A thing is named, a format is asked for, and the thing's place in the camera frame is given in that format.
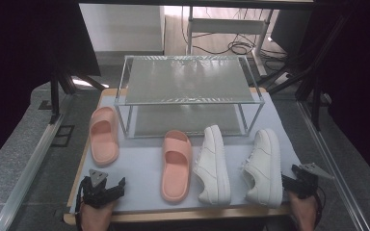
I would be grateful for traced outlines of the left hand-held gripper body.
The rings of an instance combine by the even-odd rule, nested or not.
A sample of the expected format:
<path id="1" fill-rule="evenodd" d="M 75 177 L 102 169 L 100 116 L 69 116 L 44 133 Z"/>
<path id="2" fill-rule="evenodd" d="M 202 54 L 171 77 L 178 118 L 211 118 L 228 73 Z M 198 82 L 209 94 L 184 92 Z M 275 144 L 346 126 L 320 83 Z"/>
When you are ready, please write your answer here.
<path id="1" fill-rule="evenodd" d="M 108 174 L 103 171 L 90 169 L 78 190 L 78 204 L 84 202 L 94 208 L 100 208 L 113 201 L 110 192 L 105 189 Z"/>

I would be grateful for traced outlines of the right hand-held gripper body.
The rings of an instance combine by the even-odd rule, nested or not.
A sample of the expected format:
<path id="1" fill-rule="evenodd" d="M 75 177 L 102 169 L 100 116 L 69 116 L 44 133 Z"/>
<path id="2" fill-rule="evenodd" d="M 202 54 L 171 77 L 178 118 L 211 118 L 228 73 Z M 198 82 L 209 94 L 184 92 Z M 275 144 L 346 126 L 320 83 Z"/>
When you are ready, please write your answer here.
<path id="1" fill-rule="evenodd" d="M 334 177 L 318 167 L 315 163 L 298 165 L 302 169 L 302 174 L 296 176 L 296 182 L 300 188 L 296 194 L 299 198 L 308 198 L 317 193 L 318 181 L 320 177 L 333 180 Z"/>

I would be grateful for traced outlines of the white sneaker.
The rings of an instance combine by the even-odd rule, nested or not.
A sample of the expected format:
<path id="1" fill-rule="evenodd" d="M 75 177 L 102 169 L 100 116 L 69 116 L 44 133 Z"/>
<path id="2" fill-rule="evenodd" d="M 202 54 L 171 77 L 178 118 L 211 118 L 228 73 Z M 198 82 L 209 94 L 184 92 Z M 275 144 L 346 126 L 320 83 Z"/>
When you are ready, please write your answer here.
<path id="1" fill-rule="evenodd" d="M 229 205 L 231 189 L 226 167 L 225 147 L 218 125 L 204 129 L 204 140 L 193 168 L 203 185 L 198 201 L 210 205 Z"/>
<path id="2" fill-rule="evenodd" d="M 280 148 L 272 129 L 260 129 L 253 141 L 253 150 L 242 170 L 248 186 L 245 198 L 254 204 L 278 208 L 282 201 Z"/>

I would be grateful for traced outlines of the pink slipper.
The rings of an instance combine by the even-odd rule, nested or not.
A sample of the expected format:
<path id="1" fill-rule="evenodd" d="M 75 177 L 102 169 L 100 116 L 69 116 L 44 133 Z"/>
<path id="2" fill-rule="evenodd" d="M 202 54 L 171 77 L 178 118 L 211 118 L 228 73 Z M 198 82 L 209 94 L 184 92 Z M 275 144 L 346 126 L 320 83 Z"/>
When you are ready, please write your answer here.
<path id="1" fill-rule="evenodd" d="M 92 158 L 97 165 L 109 165 L 119 156 L 118 127 L 114 107 L 101 107 L 92 113 L 89 138 Z"/>
<path id="2" fill-rule="evenodd" d="M 193 159 L 189 138 L 177 130 L 169 131 L 163 142 L 161 194 L 166 201 L 178 203 L 189 190 L 190 167 Z"/>

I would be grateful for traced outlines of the two-tier metal shoe rack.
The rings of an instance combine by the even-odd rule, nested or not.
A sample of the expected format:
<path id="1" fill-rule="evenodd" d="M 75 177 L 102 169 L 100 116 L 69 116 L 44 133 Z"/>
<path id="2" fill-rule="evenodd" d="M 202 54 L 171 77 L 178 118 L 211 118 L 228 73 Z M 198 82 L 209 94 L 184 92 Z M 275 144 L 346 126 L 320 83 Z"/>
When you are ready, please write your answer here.
<path id="1" fill-rule="evenodd" d="M 115 100 L 132 139 L 201 136 L 214 124 L 225 136 L 247 136 L 264 104 L 244 56 L 127 56 Z"/>

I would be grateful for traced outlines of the person's left hand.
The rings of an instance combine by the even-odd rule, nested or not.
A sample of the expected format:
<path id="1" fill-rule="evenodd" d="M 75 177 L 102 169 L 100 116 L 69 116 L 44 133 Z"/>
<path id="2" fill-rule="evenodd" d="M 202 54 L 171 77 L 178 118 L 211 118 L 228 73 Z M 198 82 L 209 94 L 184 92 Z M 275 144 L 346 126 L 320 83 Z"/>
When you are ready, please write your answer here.
<path id="1" fill-rule="evenodd" d="M 115 203 L 110 202 L 101 208 L 94 208 L 91 205 L 83 203 L 81 205 L 81 226 L 82 225 L 110 225 L 111 215 L 113 213 Z"/>

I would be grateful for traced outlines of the person's right hand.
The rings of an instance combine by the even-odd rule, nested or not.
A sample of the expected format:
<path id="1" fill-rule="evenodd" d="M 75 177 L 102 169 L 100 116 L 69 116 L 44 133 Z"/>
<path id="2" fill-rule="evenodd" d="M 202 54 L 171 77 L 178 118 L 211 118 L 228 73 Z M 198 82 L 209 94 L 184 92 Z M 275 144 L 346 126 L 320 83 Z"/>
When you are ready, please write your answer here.
<path id="1" fill-rule="evenodd" d="M 289 192 L 290 206 L 298 226 L 315 227 L 318 204 L 314 196 L 299 199 L 294 192 Z"/>

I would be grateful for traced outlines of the light blue mat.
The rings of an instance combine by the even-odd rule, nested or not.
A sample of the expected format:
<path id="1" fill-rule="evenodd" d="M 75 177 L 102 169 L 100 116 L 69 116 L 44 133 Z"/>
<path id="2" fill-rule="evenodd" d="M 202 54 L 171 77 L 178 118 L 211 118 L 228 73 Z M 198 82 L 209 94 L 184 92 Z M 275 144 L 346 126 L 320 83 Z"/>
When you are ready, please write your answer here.
<path id="1" fill-rule="evenodd" d="M 177 129 L 187 134 L 198 155 L 203 129 L 217 124 L 225 142 L 225 159 L 230 180 L 232 207 L 248 204 L 245 199 L 249 189 L 243 179 L 242 167 L 253 150 L 255 133 L 264 128 L 273 129 L 278 137 L 281 154 L 281 172 L 292 176 L 291 166 L 300 160 L 289 140 L 276 107 L 269 94 L 262 95 L 264 104 L 242 105 L 152 105 L 120 108 L 124 118 L 130 117 L 129 136 L 119 132 L 119 156 L 106 167 L 93 161 L 89 149 L 84 151 L 81 171 L 76 180 L 81 181 L 89 170 L 98 169 L 108 174 L 107 186 L 114 187 L 121 178 L 126 179 L 125 196 L 114 211 L 118 214 L 141 212 L 184 211 L 203 208 L 198 201 L 202 184 L 195 175 L 190 178 L 187 197 L 176 204 L 167 202 L 161 194 L 163 176 L 162 144 L 165 134 Z"/>

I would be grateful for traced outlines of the black metal stand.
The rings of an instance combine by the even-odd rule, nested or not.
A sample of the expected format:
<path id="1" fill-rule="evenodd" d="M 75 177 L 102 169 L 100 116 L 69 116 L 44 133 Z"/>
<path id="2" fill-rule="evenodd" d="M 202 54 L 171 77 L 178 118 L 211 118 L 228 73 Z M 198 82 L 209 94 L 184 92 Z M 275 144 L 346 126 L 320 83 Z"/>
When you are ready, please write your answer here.
<path id="1" fill-rule="evenodd" d="M 311 44 L 307 46 L 303 53 L 297 55 L 282 69 L 288 66 L 299 66 L 304 62 L 304 69 L 297 72 L 292 77 L 288 78 L 282 84 L 269 89 L 270 94 L 275 94 L 286 89 L 298 82 L 301 82 L 296 90 L 295 97 L 299 101 L 305 101 L 309 95 L 312 95 L 312 108 L 310 112 L 310 121 L 314 127 L 319 130 L 319 111 L 321 106 L 321 67 L 325 62 L 325 58 L 331 51 L 331 48 L 338 38 L 341 30 L 344 28 L 350 15 L 348 13 L 338 13 L 336 16 L 330 16 L 329 20 L 321 20 L 323 22 L 310 24 L 307 30 L 314 29 L 318 32 L 318 36 L 314 37 Z"/>
<path id="2" fill-rule="evenodd" d="M 51 96 L 51 118 L 50 124 L 54 124 L 60 117 L 59 103 L 59 88 L 62 88 L 65 94 L 73 95 L 77 91 L 77 87 L 72 81 L 72 77 L 76 76 L 80 80 L 85 81 L 90 86 L 97 90 L 103 91 L 105 87 L 95 81 L 87 74 L 77 71 L 73 68 L 55 67 L 50 73 L 50 96 Z"/>

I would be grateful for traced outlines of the dark curtain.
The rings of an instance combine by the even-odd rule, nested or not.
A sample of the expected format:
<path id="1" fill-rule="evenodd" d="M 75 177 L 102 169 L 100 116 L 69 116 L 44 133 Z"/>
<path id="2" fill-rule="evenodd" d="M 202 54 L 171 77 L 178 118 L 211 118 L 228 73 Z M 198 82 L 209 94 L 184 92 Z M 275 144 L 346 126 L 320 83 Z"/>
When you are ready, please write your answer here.
<path id="1" fill-rule="evenodd" d="M 54 75 L 100 70 L 79 0 L 0 0 L 0 149 Z"/>
<path id="2" fill-rule="evenodd" d="M 370 166 L 370 0 L 350 0 L 350 15 L 321 65 L 329 113 Z"/>

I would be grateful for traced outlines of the white cabinet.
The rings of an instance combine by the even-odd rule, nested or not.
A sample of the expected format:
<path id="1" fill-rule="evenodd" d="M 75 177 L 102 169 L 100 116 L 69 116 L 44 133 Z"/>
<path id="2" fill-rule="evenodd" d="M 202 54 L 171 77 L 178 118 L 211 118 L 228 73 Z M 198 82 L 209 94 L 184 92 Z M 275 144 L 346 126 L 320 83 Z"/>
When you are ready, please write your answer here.
<path id="1" fill-rule="evenodd" d="M 162 52 L 161 6 L 80 4 L 95 52 Z"/>

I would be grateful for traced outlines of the white desk with metal legs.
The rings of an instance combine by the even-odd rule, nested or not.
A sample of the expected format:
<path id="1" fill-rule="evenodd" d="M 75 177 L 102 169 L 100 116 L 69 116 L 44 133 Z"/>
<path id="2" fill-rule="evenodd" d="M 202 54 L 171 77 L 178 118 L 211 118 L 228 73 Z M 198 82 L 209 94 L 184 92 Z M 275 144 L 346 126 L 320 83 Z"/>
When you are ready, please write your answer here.
<path id="1" fill-rule="evenodd" d="M 193 33 L 203 34 L 234 34 L 257 36 L 251 55 L 255 62 L 260 77 L 267 77 L 268 73 L 260 57 L 262 45 L 266 38 L 269 25 L 273 16 L 273 10 L 268 10 L 264 17 L 257 19 L 224 19 L 224 18 L 198 18 L 194 17 L 194 8 L 189 8 L 187 26 L 187 50 L 186 54 L 193 52 Z"/>

